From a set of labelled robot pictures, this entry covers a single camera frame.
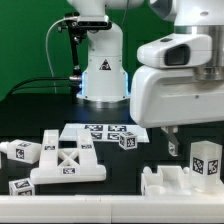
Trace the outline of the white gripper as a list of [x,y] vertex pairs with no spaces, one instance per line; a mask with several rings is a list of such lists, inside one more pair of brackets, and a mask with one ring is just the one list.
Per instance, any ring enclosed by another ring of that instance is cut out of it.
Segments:
[[224,120],[224,81],[199,81],[193,69],[140,67],[131,85],[130,116],[141,127],[162,127],[168,152],[178,155],[178,125]]

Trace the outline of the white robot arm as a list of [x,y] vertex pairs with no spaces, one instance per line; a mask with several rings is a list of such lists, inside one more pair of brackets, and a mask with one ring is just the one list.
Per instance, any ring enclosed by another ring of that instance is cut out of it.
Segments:
[[136,32],[130,116],[144,128],[224,120],[224,0],[146,0],[173,32]]

